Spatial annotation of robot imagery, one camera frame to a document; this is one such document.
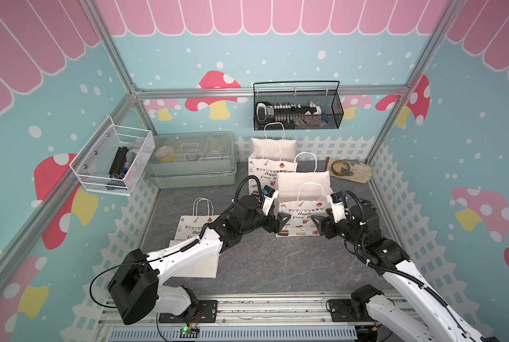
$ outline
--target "white paper bag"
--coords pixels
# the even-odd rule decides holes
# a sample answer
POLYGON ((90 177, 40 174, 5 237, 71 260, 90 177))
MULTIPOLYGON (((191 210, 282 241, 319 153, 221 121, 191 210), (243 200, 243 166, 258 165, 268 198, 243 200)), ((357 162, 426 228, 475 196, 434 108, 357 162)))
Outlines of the white paper bag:
MULTIPOLYGON (((199 235, 205 223, 213 222, 218 215, 214 214, 213 202, 205 197, 196 198, 191 215, 182 215, 178 222, 175 239, 169 242, 169 247, 199 235), (198 215, 197 207, 202 201, 207 201, 207 215, 198 215)), ((218 254, 191 264, 173 277, 216 278, 218 267, 218 254)))
POLYGON ((330 174, 326 172, 290 172, 277 177, 276 210, 291 216, 277 236, 319 235, 311 215, 326 216, 332 194, 330 174))
MULTIPOLYGON (((272 140, 267 138, 266 127, 269 125, 281 125, 282 123, 271 123, 264 127, 265 139, 251 138, 251 150, 249 156, 248 171, 260 180, 262 189, 264 186, 275 188, 277 175, 281 172, 296 171, 297 163, 296 140, 285 139, 285 128, 283 128, 283 139, 272 140)), ((249 180, 249 194, 258 197, 258 188, 254 180, 249 180)))

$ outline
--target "bag handle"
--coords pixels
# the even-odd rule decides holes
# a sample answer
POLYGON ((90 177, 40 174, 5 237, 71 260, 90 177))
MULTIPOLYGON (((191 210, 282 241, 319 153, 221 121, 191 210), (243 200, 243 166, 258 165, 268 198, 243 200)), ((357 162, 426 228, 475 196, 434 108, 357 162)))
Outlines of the bag handle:
POLYGON ((285 139, 285 126, 283 126, 282 123, 271 123, 271 124, 265 125, 264 126, 264 135, 266 136, 266 139, 267 139, 266 127, 268 127, 269 125, 281 125, 281 127, 283 127, 283 137, 281 139, 285 139))
POLYGON ((302 188, 302 186, 304 186, 306 184, 313 184, 313 185, 321 187, 322 194, 321 194, 321 197, 318 199, 318 201, 320 201, 323 198, 323 196, 324 196, 324 188, 323 188, 323 186, 321 184, 319 184, 319 183, 305 182, 305 183, 300 184, 300 186, 298 187, 298 196, 296 197, 296 202, 298 202, 298 200, 300 199, 300 189, 302 188))
POLYGON ((277 141, 272 140, 272 139, 267 139, 267 140, 262 141, 262 145, 260 146, 260 148, 262 149, 262 159, 264 159, 264 143, 265 142, 272 142, 274 144, 277 144, 277 146, 279 147, 279 161, 281 161, 281 145, 277 141))
POLYGON ((213 202, 206 198, 206 197, 198 197, 194 200, 194 207, 191 209, 191 214, 193 216, 197 216, 197 207, 199 206, 199 202, 201 201, 207 201, 207 215, 214 215, 214 206, 213 206, 213 202), (209 203, 210 203, 210 208, 212 209, 212 213, 209 213, 209 203))
POLYGON ((296 158, 298 158, 298 156, 300 154, 311 154, 312 156, 315 157, 315 170, 313 170, 313 172, 317 172, 317 156, 311 152, 300 152, 300 153, 296 154, 296 158))

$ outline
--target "translucent container lid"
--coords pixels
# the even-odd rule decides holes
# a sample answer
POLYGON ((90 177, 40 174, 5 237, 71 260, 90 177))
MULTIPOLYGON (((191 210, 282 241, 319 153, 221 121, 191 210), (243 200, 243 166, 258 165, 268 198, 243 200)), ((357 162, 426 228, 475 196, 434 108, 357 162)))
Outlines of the translucent container lid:
POLYGON ((146 166, 151 178, 235 172, 232 132, 156 135, 154 142, 146 166))

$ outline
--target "gray floor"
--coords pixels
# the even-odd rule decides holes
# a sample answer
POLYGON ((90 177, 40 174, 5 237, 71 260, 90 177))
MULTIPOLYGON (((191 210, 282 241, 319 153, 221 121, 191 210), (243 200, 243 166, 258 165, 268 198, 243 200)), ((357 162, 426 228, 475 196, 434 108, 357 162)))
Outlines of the gray floor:
MULTIPOLYGON (((298 171, 313 170, 313 162, 300 162, 298 171)), ((324 170, 319 162, 318 171, 324 170)), ((175 236, 180 215, 190 215, 194 199, 204 196, 220 213, 230 205, 237 184, 247 176, 247 163, 237 163, 237 182, 233 186, 164 189, 155 204, 142 250, 169 247, 175 236)), ((334 191, 351 190, 358 197, 374 202, 367 184, 331 177, 334 191)), ((389 237, 387 228, 383 235, 389 237)), ((216 278, 170 278, 168 286, 184 285, 199 295, 232 293, 343 292, 364 284, 381 290, 392 286, 373 270, 360 263, 344 248, 339 237, 275 237, 263 229, 243 237, 241 242, 220 255, 216 278)))

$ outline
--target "black wire basket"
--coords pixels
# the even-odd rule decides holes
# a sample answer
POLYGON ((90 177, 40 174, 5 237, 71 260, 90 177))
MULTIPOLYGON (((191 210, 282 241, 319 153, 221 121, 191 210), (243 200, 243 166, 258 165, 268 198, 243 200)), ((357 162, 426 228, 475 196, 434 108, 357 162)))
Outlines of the black wire basket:
POLYGON ((258 82, 253 84, 254 130, 321 130, 340 127, 344 109, 340 81, 258 82), (265 109, 259 108, 263 103, 265 109))

